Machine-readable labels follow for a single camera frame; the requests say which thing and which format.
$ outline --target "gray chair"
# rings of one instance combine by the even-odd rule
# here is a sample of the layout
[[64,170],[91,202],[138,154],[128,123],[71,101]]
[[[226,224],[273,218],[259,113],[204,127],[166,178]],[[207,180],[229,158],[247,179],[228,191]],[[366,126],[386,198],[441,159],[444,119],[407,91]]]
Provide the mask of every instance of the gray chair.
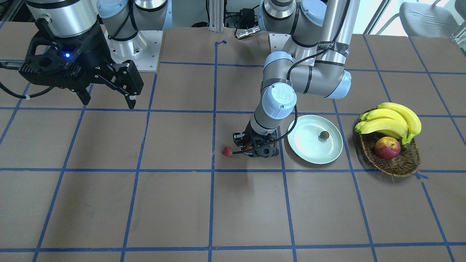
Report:
[[[397,17],[408,36],[441,37],[457,41],[464,34],[466,22],[458,25],[453,15],[444,7],[438,7],[436,0],[432,5],[420,2],[404,2],[398,14],[392,16],[388,22],[376,33],[381,34]],[[466,17],[466,0],[455,1],[456,11]]]

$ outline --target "red strawberry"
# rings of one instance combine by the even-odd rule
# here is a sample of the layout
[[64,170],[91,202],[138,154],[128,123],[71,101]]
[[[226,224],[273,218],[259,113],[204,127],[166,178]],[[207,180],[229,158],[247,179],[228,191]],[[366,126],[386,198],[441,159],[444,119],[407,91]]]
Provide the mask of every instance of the red strawberry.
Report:
[[229,147],[229,146],[227,146],[227,147],[225,147],[225,148],[223,149],[222,155],[229,157],[229,156],[233,155],[232,152],[233,152],[232,148]]

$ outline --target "brown table surface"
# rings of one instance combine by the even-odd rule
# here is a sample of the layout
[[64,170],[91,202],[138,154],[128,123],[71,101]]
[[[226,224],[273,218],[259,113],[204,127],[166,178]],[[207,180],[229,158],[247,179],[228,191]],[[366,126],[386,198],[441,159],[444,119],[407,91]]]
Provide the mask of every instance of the brown table surface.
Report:
[[[24,59],[32,23],[0,24],[0,61]],[[445,39],[353,35],[341,100],[298,96],[343,135],[326,165],[224,157],[259,101],[267,33],[164,33],[135,110],[91,87],[19,100],[0,92],[0,261],[466,261],[466,58]],[[44,89],[16,71],[17,93]],[[359,161],[353,127],[409,106],[422,163],[396,178]],[[281,125],[287,130],[293,116]]]

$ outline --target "light blue joint cap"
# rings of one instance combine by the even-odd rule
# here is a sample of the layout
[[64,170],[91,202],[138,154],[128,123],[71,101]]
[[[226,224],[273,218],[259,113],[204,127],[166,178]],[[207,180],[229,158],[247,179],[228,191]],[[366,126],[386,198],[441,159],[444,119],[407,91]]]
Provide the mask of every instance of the light blue joint cap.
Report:
[[292,56],[291,56],[290,54],[288,54],[287,52],[285,52],[285,51],[275,51],[275,52],[269,54],[269,55],[267,56],[267,58],[265,59],[264,68],[265,68],[267,65],[269,65],[271,62],[277,61],[277,60],[283,59],[283,58],[288,59],[288,60],[290,60],[291,62],[293,61]]
[[342,81],[338,84],[336,89],[326,98],[342,99],[348,94],[351,87],[351,74],[346,70],[344,72],[345,73],[343,74]]
[[263,31],[267,31],[267,29],[265,28],[265,24],[264,24],[264,0],[260,0],[260,5],[259,5],[259,28]]
[[105,19],[120,12],[127,4],[128,0],[99,0],[97,1],[97,10],[99,16]]
[[162,31],[170,30],[173,26],[173,16],[171,14],[171,0],[168,0],[167,3],[167,14],[165,16],[164,26],[162,27]]
[[269,117],[284,119],[293,111],[297,99],[295,90],[290,85],[274,83],[264,92],[262,108]]
[[303,0],[301,10],[315,25],[322,27],[327,6],[320,0]]

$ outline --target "banana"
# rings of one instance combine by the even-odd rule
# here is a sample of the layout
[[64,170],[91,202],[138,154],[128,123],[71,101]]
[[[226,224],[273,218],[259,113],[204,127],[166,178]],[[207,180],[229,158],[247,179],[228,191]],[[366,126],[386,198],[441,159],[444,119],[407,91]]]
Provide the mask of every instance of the banana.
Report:
[[419,117],[409,108],[398,103],[385,102],[377,106],[377,108],[388,108],[398,112],[408,124],[409,127],[409,136],[406,139],[406,142],[409,143],[413,137],[417,136],[422,129],[421,121]]
[[359,120],[361,120],[361,121],[365,121],[365,119],[366,119],[366,115],[367,115],[367,114],[369,114],[370,112],[371,112],[371,111],[369,111],[369,112],[366,112],[366,113],[362,114],[362,115],[359,117]]
[[359,132],[361,134],[369,134],[369,133],[376,132],[379,130],[389,130],[395,133],[396,135],[402,138],[401,144],[402,145],[406,144],[408,126],[403,125],[403,123],[400,123],[390,118],[380,118],[380,119],[368,121],[367,123],[362,125],[362,127],[359,129]]
[[377,132],[382,133],[382,134],[384,134],[384,135],[386,135],[386,136],[392,137],[392,138],[394,138],[394,139],[396,139],[396,140],[400,140],[400,139],[401,139],[401,136],[395,134],[395,133],[394,133],[393,131],[391,131],[391,130],[385,129],[385,130],[378,130]]
[[354,127],[354,130],[355,130],[356,132],[359,132],[359,130],[361,129],[361,127],[362,127],[365,123],[367,123],[367,122],[366,122],[366,121],[361,121],[361,122],[357,123],[356,126]]
[[365,121],[371,121],[379,118],[391,118],[393,120],[397,120],[401,123],[407,124],[406,120],[396,111],[388,108],[379,108],[370,111],[366,116],[365,116]]

